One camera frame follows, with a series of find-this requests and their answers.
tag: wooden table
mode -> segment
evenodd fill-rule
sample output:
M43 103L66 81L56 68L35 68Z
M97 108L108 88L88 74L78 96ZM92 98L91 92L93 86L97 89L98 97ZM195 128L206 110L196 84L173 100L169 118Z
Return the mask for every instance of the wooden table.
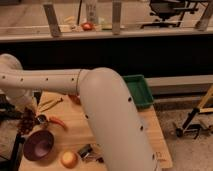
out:
M54 134L55 144L54 148L40 161L31 162L24 156L20 164L20 171L30 170L49 170L49 171L107 171L104 164L98 162L82 162L79 158L78 165L73 169L66 169L60 163L60 155L64 150L70 149L77 152L85 144L95 144L95 138L89 128L84 112L80 105L73 103L68 96L56 93L45 92L42 94L40 103L55 99L58 97L63 98L63 102L58 103L53 108L47 110L46 116L57 116L63 120L68 130L63 130L62 127L56 124L50 124L48 129ZM155 110L153 107L139 111L139 115L145 118L148 123L147 134L150 143L157 154L158 160L162 168L172 167L172 160L164 140ZM35 127L33 131L40 129L39 126Z

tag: yellow object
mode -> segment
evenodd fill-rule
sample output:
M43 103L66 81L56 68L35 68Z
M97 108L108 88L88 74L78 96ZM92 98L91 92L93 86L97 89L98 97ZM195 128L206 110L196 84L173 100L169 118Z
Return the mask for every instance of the yellow object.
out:
M67 168L73 168L78 163L78 156L72 151L65 151L61 156L61 163Z

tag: red chili pepper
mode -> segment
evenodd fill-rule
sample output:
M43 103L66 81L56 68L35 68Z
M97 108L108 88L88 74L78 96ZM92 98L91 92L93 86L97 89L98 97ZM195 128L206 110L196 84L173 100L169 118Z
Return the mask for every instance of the red chili pepper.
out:
M59 119L55 116L50 116L49 122L58 124L58 125L62 126L62 128L64 128L64 130L67 130L67 125L61 119Z

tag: small object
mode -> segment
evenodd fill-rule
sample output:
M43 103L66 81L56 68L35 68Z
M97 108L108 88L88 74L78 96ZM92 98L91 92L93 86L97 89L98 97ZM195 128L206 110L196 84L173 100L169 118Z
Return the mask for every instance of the small object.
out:
M78 156L72 151L65 151L60 159L63 166L67 168L74 168L78 163Z
M96 161L98 161L99 163L104 163L103 157L98 158Z
M87 144L83 148L81 148L78 151L78 154L80 155L82 161L86 163L91 161L98 161L99 163L103 163L100 159L102 158L101 155L95 153L90 144Z
M91 145L87 144L78 151L78 154L81 156L81 158L84 158L87 154L92 152L92 150L93 149L92 149Z
M70 100L72 100L74 103L76 103L77 105L81 105L79 96L71 95L71 94L69 94L68 96L69 96Z
M25 108L24 113L21 116L21 120L18 123L18 132L21 135L29 134L35 126L35 113Z
M52 149L54 137L47 130L40 130L25 141L23 146L23 154L30 161L37 161L45 157Z
M86 22L86 23L81 24L81 27L83 28L84 31L89 31L94 28L94 25L90 22Z
M44 102L40 105L39 112L47 111L47 110L53 108L54 106L56 106L60 102L63 102L63 98L59 98L59 99L56 99L56 100L49 100L47 102Z
M49 122L47 120L47 117L41 114L36 117L35 124L40 125L43 129L46 129L49 125Z
M57 118L55 116L50 116L49 122L58 124L58 125L62 126L62 128L64 128L64 130L67 130L67 125L62 120L60 120L59 118Z

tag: red object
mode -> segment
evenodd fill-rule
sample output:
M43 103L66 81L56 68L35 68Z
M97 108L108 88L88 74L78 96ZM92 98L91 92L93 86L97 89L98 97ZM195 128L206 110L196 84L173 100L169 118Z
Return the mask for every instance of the red object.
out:
M90 22L81 24L81 27L83 28L84 31L92 30L94 28L93 24Z
M58 125L62 126L65 130L67 130L67 125L61 119L59 119L55 116L50 116L49 122L58 124Z
M75 104L77 105L81 105L81 101L79 99L79 97L77 95L68 95L68 97L70 98L70 100L72 100Z

